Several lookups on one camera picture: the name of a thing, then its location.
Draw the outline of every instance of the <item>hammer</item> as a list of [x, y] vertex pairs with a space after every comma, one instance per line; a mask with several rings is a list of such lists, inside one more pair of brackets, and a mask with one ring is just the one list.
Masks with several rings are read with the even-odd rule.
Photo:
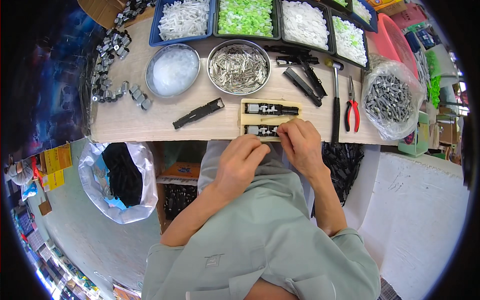
[[333, 100], [333, 124], [332, 124], [332, 145], [338, 143], [338, 135], [340, 131], [340, 98], [338, 97], [338, 71], [343, 70], [343, 64], [331, 60], [325, 59], [325, 66], [333, 68], [333, 82], [335, 84], [335, 98]]

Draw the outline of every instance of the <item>hand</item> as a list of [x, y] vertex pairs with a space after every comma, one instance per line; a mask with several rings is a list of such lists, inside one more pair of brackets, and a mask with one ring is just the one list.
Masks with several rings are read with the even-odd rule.
[[209, 185], [220, 197], [230, 202], [247, 189], [270, 147], [253, 134], [231, 141], [220, 156], [215, 180]]
[[288, 160], [312, 184], [319, 177], [330, 178], [322, 160], [322, 137], [310, 121], [293, 119], [282, 123], [276, 133]]

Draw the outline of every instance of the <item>wooden table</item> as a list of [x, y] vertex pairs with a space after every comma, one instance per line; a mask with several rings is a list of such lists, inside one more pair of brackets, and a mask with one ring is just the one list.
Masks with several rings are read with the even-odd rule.
[[[322, 138], [329, 142], [332, 131], [333, 111], [333, 72], [331, 68], [323, 64], [327, 55], [312, 51], [318, 55], [320, 64], [313, 68], [318, 78], [322, 81], [328, 96], [323, 98], [323, 105], [318, 108], [309, 98], [295, 87], [282, 73], [286, 67], [277, 67], [275, 58], [277, 53], [269, 52], [272, 63], [272, 74], [266, 86], [260, 91], [248, 96], [234, 96], [218, 90], [209, 80], [207, 75], [206, 59], [214, 46], [224, 40], [213, 36], [200, 41], [188, 43], [196, 49], [201, 58], [200, 73], [194, 84], [183, 94], [172, 98], [159, 98], [154, 96], [145, 83], [145, 69], [148, 61], [160, 47], [150, 47], [148, 39], [152, 19], [141, 21], [127, 28], [132, 37], [132, 43], [128, 46], [129, 55], [121, 61], [115, 58], [111, 65], [108, 77], [113, 81], [112, 91], [120, 86], [123, 81], [128, 81], [130, 86], [139, 84], [144, 93], [153, 100], [153, 105], [148, 111], [143, 111], [132, 100], [129, 94], [122, 97], [115, 103], [98, 104], [93, 108], [96, 117], [92, 124], [92, 140], [96, 142], [126, 142], [126, 141], [171, 141], [171, 140], [216, 140], [234, 139], [240, 129], [237, 125], [242, 98], [260, 99], [284, 99], [303, 104], [303, 118], [310, 120], [322, 135]], [[340, 121], [339, 141], [341, 143], [361, 144], [392, 144], [383, 141], [377, 129], [369, 122], [365, 114], [360, 110], [360, 130], [355, 133], [345, 131], [344, 114], [348, 100], [348, 76], [354, 80], [357, 101], [361, 97], [360, 68], [347, 63], [345, 68], [339, 72], [339, 91], [342, 117]], [[295, 72], [308, 82], [303, 70], [300, 67], [293, 67]], [[208, 115], [207, 117], [185, 125], [175, 130], [172, 122], [183, 117], [193, 109], [222, 97], [225, 107]]]

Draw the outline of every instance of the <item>hammer handle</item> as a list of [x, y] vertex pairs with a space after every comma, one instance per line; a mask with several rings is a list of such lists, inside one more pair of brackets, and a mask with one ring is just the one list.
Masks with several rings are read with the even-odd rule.
[[332, 145], [338, 143], [338, 135], [340, 131], [340, 98], [335, 97], [333, 100], [333, 124], [332, 124]]

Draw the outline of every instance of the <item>red pliers handle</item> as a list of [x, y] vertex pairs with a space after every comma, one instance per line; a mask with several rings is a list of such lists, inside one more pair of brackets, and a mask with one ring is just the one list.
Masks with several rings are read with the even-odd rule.
[[347, 102], [347, 113], [345, 114], [345, 128], [347, 132], [350, 131], [350, 111], [355, 112], [355, 132], [359, 132], [360, 127], [360, 113], [359, 113], [359, 103], [357, 101], [349, 100]]

